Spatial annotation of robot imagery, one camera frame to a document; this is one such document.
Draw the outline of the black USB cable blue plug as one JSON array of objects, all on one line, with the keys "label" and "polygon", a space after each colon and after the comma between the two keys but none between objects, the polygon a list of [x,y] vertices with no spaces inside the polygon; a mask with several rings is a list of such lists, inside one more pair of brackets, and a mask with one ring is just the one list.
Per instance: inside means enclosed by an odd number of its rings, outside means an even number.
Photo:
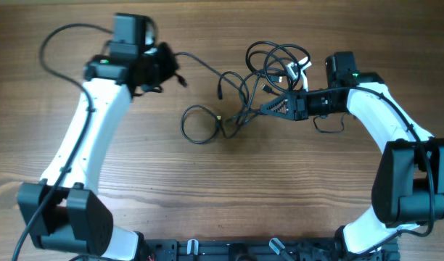
[{"label": "black USB cable blue plug", "polygon": [[[199,57],[189,52],[179,52],[179,56],[190,57],[203,67],[218,76],[217,97],[222,100],[222,82],[227,82],[235,90],[237,90],[241,107],[238,113],[230,118],[223,120],[214,112],[200,104],[192,105],[186,108],[181,116],[180,131],[182,136],[192,144],[210,143],[219,133],[223,134],[225,139],[235,137],[239,130],[248,124],[249,121],[262,115],[259,109],[254,109],[252,103],[258,84],[261,79],[267,80],[270,87],[274,88],[275,94],[285,94],[293,92],[300,82],[292,80],[287,74],[287,65],[290,62],[299,63],[299,61],[307,57],[307,62],[311,61],[310,53],[301,46],[293,43],[278,44],[272,41],[256,41],[252,43],[246,50],[245,63],[250,73],[242,77],[234,71],[219,72]],[[185,121],[187,114],[192,109],[201,109],[215,121],[214,132],[210,137],[203,140],[194,140],[190,138],[185,131]]]}]

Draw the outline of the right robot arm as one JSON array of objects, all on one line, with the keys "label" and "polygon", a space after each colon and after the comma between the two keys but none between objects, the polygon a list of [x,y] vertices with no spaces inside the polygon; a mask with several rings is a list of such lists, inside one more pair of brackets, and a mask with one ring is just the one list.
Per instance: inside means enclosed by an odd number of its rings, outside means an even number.
[{"label": "right robot arm", "polygon": [[325,65],[326,89],[285,91],[260,111],[293,121],[349,113],[379,147],[371,206],[338,230],[340,257],[367,257],[404,233],[428,236],[444,220],[444,138],[415,123],[377,73],[360,72],[351,51],[334,53]]}]

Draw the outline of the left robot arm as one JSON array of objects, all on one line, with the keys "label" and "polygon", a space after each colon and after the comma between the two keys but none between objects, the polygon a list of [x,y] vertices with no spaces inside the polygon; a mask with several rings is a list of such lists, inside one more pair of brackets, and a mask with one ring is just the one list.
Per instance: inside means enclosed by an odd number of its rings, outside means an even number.
[{"label": "left robot arm", "polygon": [[142,233],[114,224],[97,193],[112,137],[131,102],[159,93],[178,69],[147,16],[117,13],[112,38],[83,69],[81,96],[54,159],[36,183],[18,191],[25,230],[38,249],[71,252],[82,260],[150,260]]}]

